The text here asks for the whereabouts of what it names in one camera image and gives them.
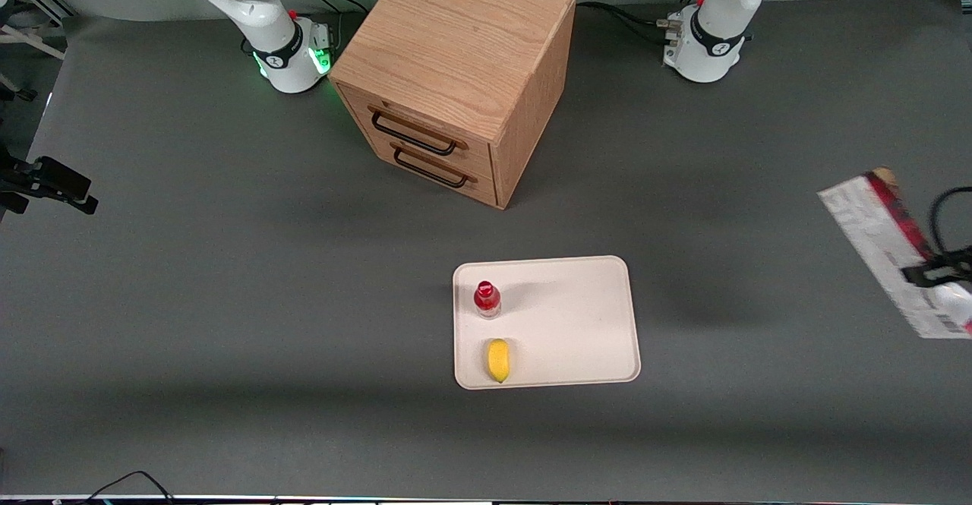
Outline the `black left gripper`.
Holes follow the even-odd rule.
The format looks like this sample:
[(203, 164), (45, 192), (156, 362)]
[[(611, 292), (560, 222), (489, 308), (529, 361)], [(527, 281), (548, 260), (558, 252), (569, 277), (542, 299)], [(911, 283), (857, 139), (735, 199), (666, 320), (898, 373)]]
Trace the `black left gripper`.
[(945, 252), (943, 260), (928, 260), (923, 265), (903, 267), (904, 279), (919, 288), (930, 289), (957, 281), (971, 282), (971, 245)]

